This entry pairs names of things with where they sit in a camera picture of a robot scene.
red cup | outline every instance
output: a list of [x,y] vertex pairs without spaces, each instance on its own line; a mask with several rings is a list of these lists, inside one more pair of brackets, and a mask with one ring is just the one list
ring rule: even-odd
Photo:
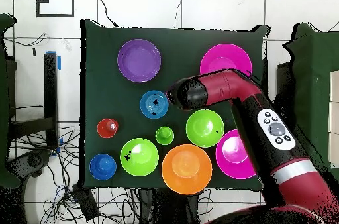
[[104,139],[109,139],[118,131],[119,124],[114,119],[103,119],[98,122],[97,132]]

small green cup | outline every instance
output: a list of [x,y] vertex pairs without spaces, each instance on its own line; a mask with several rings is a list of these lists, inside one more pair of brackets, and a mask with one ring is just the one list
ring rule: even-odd
[[209,109],[198,110],[186,122],[186,135],[194,145],[212,147],[224,135],[224,122],[217,112]]
[[160,145],[169,145],[174,139],[174,132],[170,127],[160,127],[156,131],[156,141]]

floor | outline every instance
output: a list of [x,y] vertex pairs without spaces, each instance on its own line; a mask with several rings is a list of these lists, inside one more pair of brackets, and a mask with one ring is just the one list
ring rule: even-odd
[[[276,94],[276,68],[280,63],[290,60],[290,55],[282,44],[287,42],[293,25],[298,22],[310,22],[318,30],[339,30],[339,0],[103,0],[108,16],[120,27],[155,27],[155,28],[195,28],[252,30],[258,24],[267,24],[271,33],[267,45],[269,62],[269,98]],[[105,14],[100,0],[74,0],[73,17],[36,17],[36,0],[0,0],[0,11],[15,16],[17,23],[5,34],[7,53],[17,62],[17,107],[43,105],[43,63],[44,53],[54,50],[61,56],[62,67],[58,74],[58,111],[60,136],[68,139],[70,129],[79,130],[79,62],[80,62],[80,19],[93,19],[111,27],[112,23]],[[40,14],[70,14],[72,0],[49,0],[40,3]],[[24,46],[35,42],[34,46]],[[42,108],[17,109],[16,120],[34,119],[42,116]],[[74,148],[69,149],[77,155],[78,137],[72,140]],[[15,158],[28,149],[19,147],[22,143],[13,142],[10,158]],[[71,160],[72,156],[62,150],[60,154]],[[78,160],[68,163],[67,171],[70,182],[79,178]],[[50,168],[55,175],[55,182],[62,185],[62,172],[58,157],[51,157]],[[124,191],[120,188],[94,189],[96,201],[104,214],[121,214],[126,196],[118,196]],[[28,224],[43,222],[50,224],[45,215],[51,205],[46,201],[57,201],[56,186],[52,173],[45,168],[38,178],[30,178],[27,184],[25,201]],[[199,202],[201,222],[238,209],[264,204],[259,192],[247,190],[207,190],[202,197],[208,196],[211,205],[202,199]],[[81,215],[77,210],[75,216]],[[78,224],[87,224],[78,219]],[[75,224],[74,221],[58,220],[57,224]],[[115,221],[100,216],[88,224],[117,224]]]

green cloth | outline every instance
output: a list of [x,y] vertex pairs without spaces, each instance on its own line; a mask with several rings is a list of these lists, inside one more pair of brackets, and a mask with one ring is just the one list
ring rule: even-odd
[[328,112],[330,72],[339,70],[338,45],[338,32],[317,32],[307,23],[298,24],[295,37],[286,44],[295,77],[297,137],[316,168],[330,170],[337,180],[339,169],[331,169],[328,161]]
[[[263,68],[263,37],[268,27],[261,25],[255,32],[232,32],[216,30],[173,30],[142,28],[103,28],[85,21],[86,59],[85,66],[85,181],[84,186],[99,187],[166,187],[161,173],[164,156],[175,146],[190,144],[185,134],[185,124],[192,114],[173,105],[160,119],[148,119],[141,113],[139,103],[142,95],[150,90],[165,92],[178,79],[199,74],[199,66],[206,51],[220,43],[232,43],[243,48],[252,61],[253,75],[261,83]],[[141,38],[152,42],[160,51],[162,65],[152,80],[138,84],[127,80],[117,66],[117,55],[123,44]],[[212,105],[223,119],[225,132],[235,129],[229,102]],[[119,123],[116,135],[103,139],[97,133],[101,119],[115,119]],[[169,146],[156,142],[156,130],[169,126],[174,131],[174,141]],[[131,176],[121,166],[121,148],[130,139],[143,137],[152,141],[159,152],[159,164],[148,176]],[[235,180],[221,172],[215,161],[215,147],[204,149],[213,164],[210,188],[236,188],[260,190],[256,177]],[[111,155],[117,163],[115,175],[106,181],[96,180],[89,171],[91,159],[100,153]]]
[[7,83],[6,47],[3,37],[6,30],[15,23],[15,19],[8,13],[0,13],[0,186],[16,188],[20,186],[19,179],[9,173],[5,167],[9,154],[8,126],[9,126],[9,92]]

green bowl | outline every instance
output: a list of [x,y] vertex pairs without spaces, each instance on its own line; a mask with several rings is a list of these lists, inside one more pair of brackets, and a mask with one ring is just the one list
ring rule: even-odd
[[219,142],[224,135],[224,122],[218,113],[202,109],[189,116],[186,135],[194,145],[208,148]]
[[156,141],[160,145],[169,145],[174,139],[174,132],[170,127],[160,127],[156,131]]
[[128,141],[120,153],[124,170],[133,176],[147,176],[158,165],[159,154],[155,145],[141,137]]

